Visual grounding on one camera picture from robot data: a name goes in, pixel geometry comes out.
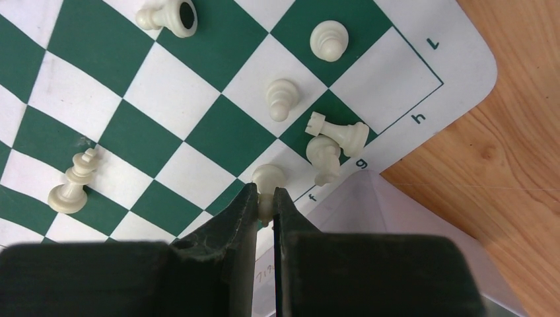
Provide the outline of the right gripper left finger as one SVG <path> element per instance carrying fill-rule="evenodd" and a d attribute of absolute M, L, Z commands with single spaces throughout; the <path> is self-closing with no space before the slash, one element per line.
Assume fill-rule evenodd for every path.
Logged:
<path fill-rule="evenodd" d="M 1 253 L 1 315 L 250 316 L 257 211 L 249 183 L 173 243 L 10 246 Z"/>

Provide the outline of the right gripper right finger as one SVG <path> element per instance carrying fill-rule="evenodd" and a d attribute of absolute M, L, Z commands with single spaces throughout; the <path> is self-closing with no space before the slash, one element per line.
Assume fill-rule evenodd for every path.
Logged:
<path fill-rule="evenodd" d="M 278 316 L 484 316 L 453 241 L 426 234 L 320 231 L 288 191 L 273 195 Z"/>

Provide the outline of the white chess bishop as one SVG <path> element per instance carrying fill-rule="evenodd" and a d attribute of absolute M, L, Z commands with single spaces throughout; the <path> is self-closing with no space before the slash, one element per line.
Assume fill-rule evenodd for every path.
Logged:
<path fill-rule="evenodd" d="M 258 219 L 263 227 L 273 220 L 273 195 L 276 188 L 284 188 L 287 183 L 285 173 L 273 164 L 257 167 L 252 174 L 252 182 L 258 191 Z"/>

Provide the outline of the green white chess board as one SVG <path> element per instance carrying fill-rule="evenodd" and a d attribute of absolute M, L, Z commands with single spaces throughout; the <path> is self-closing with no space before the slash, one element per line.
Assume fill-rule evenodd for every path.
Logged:
<path fill-rule="evenodd" d="M 456 1 L 195 1 L 179 38 L 143 30 L 162 1 L 1 2 L 1 247 L 181 238 L 225 208 L 263 164 L 303 211 L 313 112 L 369 135 L 341 175 L 383 171 L 478 105 L 497 81 L 489 46 Z M 346 27 L 335 62 L 310 48 L 325 20 Z M 265 93 L 292 81 L 283 122 Z M 47 202 L 72 158 L 97 150 L 87 203 Z"/>

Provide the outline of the silver metal tin box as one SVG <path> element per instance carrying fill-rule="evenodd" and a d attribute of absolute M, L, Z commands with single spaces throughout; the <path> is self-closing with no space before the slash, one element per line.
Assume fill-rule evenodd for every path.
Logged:
<path fill-rule="evenodd" d="M 277 190 L 252 316 L 525 316 L 474 238 L 358 172 L 303 214 Z"/>

